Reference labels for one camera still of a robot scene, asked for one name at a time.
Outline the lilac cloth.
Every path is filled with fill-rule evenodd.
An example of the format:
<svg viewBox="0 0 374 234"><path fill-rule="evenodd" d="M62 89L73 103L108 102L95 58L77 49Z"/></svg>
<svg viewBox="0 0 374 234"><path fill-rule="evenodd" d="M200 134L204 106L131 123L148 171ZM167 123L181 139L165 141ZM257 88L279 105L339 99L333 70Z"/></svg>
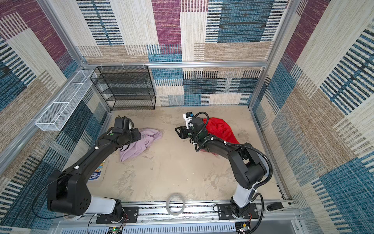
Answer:
<svg viewBox="0 0 374 234"><path fill-rule="evenodd" d="M151 147L154 141L163 137L163 133L157 129L144 128L139 130L141 139L131 143L128 149L120 151L120 161L124 162L128 159L135 158Z"/></svg>

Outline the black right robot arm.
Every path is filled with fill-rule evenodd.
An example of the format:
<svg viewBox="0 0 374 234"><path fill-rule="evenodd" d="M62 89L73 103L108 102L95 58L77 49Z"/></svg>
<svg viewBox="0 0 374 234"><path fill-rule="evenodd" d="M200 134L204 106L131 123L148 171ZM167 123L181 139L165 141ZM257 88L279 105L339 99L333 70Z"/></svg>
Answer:
<svg viewBox="0 0 374 234"><path fill-rule="evenodd" d="M175 131L181 139L188 138L196 152L205 150L229 161L238 184L230 208L234 218L242 218L249 214L257 189L271 180L273 167L270 159L251 144L234 144L210 134L207 123L202 118L190 117Z"/></svg>

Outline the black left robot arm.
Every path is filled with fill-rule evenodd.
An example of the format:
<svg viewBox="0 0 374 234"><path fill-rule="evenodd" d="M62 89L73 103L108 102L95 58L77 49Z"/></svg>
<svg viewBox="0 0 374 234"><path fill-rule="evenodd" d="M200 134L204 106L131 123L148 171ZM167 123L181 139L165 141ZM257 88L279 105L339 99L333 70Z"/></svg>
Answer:
<svg viewBox="0 0 374 234"><path fill-rule="evenodd" d="M92 195L87 182L108 156L140 139L141 134L131 119L117 117L114 127L102 134L82 158L63 172L51 174L47 186L48 210L76 216L98 214L122 218L120 200Z"/></svg>

